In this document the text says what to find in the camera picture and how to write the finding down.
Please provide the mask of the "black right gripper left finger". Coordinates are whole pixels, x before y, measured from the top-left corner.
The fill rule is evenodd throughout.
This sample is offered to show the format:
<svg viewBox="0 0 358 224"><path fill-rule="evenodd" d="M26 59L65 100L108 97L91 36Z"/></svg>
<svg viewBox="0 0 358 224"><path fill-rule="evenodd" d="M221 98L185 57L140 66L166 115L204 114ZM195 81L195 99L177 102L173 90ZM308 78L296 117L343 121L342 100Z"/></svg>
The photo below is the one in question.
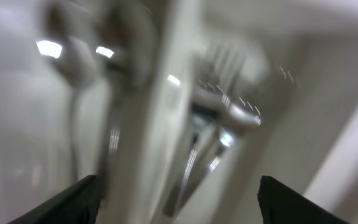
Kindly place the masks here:
<svg viewBox="0 0 358 224"><path fill-rule="evenodd" d="M95 224L101 181L88 175L9 224Z"/></svg>

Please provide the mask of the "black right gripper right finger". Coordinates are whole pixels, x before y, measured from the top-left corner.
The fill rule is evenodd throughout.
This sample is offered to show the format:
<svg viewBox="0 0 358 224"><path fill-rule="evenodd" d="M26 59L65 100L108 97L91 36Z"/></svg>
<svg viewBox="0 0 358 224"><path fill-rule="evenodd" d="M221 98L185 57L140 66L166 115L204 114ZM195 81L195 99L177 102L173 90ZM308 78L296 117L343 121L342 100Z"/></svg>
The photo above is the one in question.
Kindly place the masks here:
<svg viewBox="0 0 358 224"><path fill-rule="evenodd" d="M347 224L271 176L261 177L257 199L263 224Z"/></svg>

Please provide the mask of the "large steel spoon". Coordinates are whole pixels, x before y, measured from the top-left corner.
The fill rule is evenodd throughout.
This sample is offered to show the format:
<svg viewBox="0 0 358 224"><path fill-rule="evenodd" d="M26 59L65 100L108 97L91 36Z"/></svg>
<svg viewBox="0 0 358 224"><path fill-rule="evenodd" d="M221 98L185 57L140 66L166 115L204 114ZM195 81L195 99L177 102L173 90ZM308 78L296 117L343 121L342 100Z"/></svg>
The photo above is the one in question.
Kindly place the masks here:
<svg viewBox="0 0 358 224"><path fill-rule="evenodd" d="M150 11L138 2L120 2L101 20L100 48L112 55L101 60L110 96L104 119L98 174L114 166L121 130L122 109L133 92L148 84L157 45L157 28Z"/></svg>
<svg viewBox="0 0 358 224"><path fill-rule="evenodd" d="M76 119L82 93L94 78L93 28L84 1L47 1L44 20L46 39L62 46L60 56L48 60L71 88L67 111L70 140L71 179L80 180Z"/></svg>

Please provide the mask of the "steel fork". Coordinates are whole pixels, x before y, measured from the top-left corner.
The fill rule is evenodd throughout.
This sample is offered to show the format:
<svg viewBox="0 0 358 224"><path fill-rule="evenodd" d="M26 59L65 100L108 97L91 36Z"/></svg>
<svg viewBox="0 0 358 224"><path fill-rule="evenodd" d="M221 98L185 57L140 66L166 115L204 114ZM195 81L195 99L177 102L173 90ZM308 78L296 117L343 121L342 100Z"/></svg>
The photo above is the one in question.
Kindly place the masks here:
<svg viewBox="0 0 358 224"><path fill-rule="evenodd" d="M262 120L229 99L227 95L195 86L191 97L191 107L196 113L217 119L223 126L237 133L259 127Z"/></svg>
<svg viewBox="0 0 358 224"><path fill-rule="evenodd" d="M243 86L242 75L248 55L245 48L230 45L212 45L205 52L195 55L193 63L195 86L227 95L231 101L252 114L259 115L247 100L235 92ZM244 133L237 133L223 126L217 119L192 110L188 113L185 131L185 151L182 162L175 171L175 181L162 207L166 217L176 217L202 181L220 164L223 155L230 150Z"/></svg>

